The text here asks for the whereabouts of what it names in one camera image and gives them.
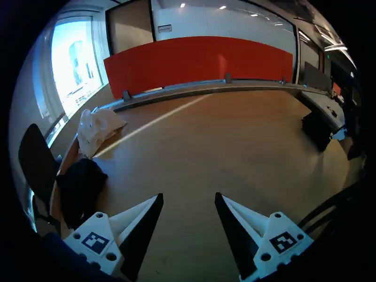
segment table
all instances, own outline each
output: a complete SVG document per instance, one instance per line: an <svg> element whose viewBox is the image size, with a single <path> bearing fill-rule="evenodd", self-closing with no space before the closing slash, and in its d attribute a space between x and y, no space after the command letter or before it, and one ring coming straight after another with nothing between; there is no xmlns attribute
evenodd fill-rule
<svg viewBox="0 0 376 282"><path fill-rule="evenodd" d="M139 281L238 281L215 192L267 216L282 211L295 222L339 192L349 169L346 155L335 140L317 151L301 130L309 111L285 91L265 90L119 112L128 125L93 158L109 176L98 211L112 216L164 194ZM72 147L62 172L77 158ZM54 194L56 204L58 189Z"/></svg>

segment black chair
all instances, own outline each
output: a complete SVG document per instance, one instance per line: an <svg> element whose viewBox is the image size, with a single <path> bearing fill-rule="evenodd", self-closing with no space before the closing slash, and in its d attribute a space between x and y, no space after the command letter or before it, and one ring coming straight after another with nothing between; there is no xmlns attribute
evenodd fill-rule
<svg viewBox="0 0 376 282"><path fill-rule="evenodd" d="M35 197L33 197L34 218L44 219L60 232L59 221L50 215L49 203L62 158L59 156L57 160L54 159L42 132L36 124L30 125L26 130L18 150L18 160L31 190L46 207L47 216L44 216L39 213Z"/></svg>

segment white plastic bag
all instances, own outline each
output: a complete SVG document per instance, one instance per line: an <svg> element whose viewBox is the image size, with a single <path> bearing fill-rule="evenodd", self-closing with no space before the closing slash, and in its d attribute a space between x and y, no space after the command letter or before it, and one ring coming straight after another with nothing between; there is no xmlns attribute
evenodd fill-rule
<svg viewBox="0 0 376 282"><path fill-rule="evenodd" d="M82 153L91 158L103 142L124 125L126 122L112 110L99 109L94 113L84 110L78 125L78 143Z"/></svg>

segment red partition wall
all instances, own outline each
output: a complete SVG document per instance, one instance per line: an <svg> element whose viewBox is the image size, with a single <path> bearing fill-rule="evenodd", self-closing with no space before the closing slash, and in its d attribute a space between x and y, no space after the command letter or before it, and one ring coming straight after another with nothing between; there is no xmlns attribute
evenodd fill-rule
<svg viewBox="0 0 376 282"><path fill-rule="evenodd" d="M232 78L290 82L292 54L262 43L228 37L183 37L137 46L104 60L112 94L131 96L153 88Z"/></svg>

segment chair backrest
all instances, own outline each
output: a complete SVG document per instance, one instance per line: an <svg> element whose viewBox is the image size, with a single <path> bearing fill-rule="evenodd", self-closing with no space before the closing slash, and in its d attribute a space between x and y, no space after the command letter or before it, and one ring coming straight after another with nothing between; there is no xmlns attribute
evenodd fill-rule
<svg viewBox="0 0 376 282"><path fill-rule="evenodd" d="M18 150L18 160L30 188L49 206L59 165L36 124L26 130Z"/></svg>

